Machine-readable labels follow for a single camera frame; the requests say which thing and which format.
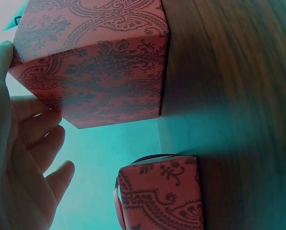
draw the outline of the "wooden surface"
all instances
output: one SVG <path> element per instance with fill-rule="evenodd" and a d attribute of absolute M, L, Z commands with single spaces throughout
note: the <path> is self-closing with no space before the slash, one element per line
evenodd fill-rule
<path fill-rule="evenodd" d="M 199 156 L 207 230 L 286 230 L 286 0 L 162 2 L 162 152 Z"/>

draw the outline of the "box lid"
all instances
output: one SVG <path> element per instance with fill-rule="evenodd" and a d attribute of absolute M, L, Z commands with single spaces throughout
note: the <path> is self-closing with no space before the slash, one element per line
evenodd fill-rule
<path fill-rule="evenodd" d="M 13 42 L 13 67 L 99 41 L 167 34 L 160 0 L 30 0 Z"/>

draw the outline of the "hand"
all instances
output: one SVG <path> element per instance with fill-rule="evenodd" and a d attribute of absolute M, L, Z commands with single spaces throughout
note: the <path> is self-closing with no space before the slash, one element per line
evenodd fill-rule
<path fill-rule="evenodd" d="M 74 174 L 67 161 L 44 178 L 64 142 L 61 116 L 37 98 L 10 99 L 12 44 L 0 45 L 0 229 L 48 230 Z"/>

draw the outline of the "large box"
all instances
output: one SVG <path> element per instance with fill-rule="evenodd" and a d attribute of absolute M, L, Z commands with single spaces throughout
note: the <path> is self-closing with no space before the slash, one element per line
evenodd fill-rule
<path fill-rule="evenodd" d="M 30 0 L 10 74 L 77 128 L 155 118 L 167 43 L 160 0 Z"/>
<path fill-rule="evenodd" d="M 131 164 L 120 169 L 117 181 L 121 203 L 116 205 L 122 206 L 117 212 L 124 229 L 203 230 L 195 157 L 174 156 Z"/>

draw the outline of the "fingernail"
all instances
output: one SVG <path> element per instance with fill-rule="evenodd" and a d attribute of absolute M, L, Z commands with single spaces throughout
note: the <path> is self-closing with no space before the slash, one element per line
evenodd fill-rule
<path fill-rule="evenodd" d="M 6 44 L 9 44 L 11 43 L 10 41 L 4 41 L 4 42 L 1 42 L 0 45 L 6 45 Z"/>

